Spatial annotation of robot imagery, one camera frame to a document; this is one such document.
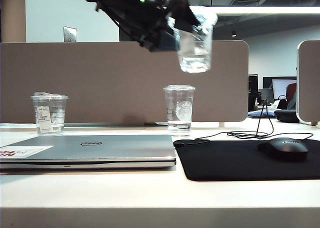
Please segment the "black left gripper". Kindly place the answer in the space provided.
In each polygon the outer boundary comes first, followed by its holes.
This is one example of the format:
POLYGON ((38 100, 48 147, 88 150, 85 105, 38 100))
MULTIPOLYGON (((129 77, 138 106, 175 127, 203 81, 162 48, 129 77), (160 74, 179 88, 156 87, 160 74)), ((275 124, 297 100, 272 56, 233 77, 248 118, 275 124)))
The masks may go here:
MULTIPOLYGON (((160 8, 174 11, 174 28, 192 33, 199 21, 188 0, 160 0, 160 8)), ((159 9, 149 6, 128 8, 120 17, 119 27, 132 41, 150 52, 177 51, 178 42, 171 34, 159 9)))

